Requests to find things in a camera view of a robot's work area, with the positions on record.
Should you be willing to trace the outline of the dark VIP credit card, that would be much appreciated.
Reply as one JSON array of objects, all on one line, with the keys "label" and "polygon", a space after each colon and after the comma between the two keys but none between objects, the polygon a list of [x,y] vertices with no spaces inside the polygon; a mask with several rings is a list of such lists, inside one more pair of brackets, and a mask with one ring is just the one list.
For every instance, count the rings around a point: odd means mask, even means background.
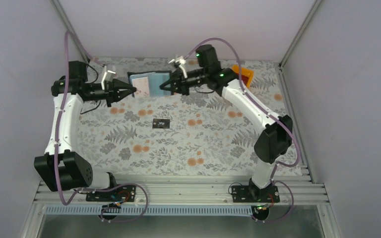
[{"label": "dark VIP credit card", "polygon": [[152,128],[153,129],[169,129],[170,119],[153,119]]}]

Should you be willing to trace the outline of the pale pink floral card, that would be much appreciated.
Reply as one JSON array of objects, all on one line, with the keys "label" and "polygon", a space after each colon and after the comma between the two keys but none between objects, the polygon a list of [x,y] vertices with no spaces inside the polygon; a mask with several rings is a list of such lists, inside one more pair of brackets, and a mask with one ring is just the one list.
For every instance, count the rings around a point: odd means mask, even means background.
[{"label": "pale pink floral card", "polygon": [[147,76],[133,77],[130,79],[133,87],[136,88],[134,96],[136,98],[147,98],[150,96],[149,81]]}]

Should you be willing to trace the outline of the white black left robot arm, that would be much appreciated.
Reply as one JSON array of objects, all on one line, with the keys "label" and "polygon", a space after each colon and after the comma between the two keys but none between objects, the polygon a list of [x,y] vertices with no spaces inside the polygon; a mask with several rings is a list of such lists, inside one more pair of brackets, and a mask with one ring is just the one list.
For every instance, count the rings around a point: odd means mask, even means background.
[{"label": "white black left robot arm", "polygon": [[108,66],[103,68],[100,83],[89,83],[89,67],[85,62],[69,61],[68,76],[51,87],[55,110],[52,132],[44,155],[35,157],[34,168],[50,191],[90,188],[111,201],[118,195],[113,174],[97,171],[78,152],[79,116],[85,102],[105,101],[111,106],[135,93],[136,88],[115,79],[114,69]]}]

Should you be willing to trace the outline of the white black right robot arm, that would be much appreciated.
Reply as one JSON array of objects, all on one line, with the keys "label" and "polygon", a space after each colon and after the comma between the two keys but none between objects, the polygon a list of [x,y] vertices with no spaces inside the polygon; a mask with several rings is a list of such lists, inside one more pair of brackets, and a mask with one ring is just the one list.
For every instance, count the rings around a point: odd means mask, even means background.
[{"label": "white black right robot arm", "polygon": [[282,117],[269,110],[239,79],[238,74],[231,68],[223,68],[212,45],[199,46],[195,54],[199,69],[187,71],[184,57],[170,60],[175,71],[167,82],[160,85],[160,89],[188,95],[191,87],[206,85],[249,119],[259,137],[254,144],[257,162],[246,186],[246,201],[261,202],[274,193],[272,179],[278,165],[276,160],[292,145],[290,133],[293,121],[288,115]]}]

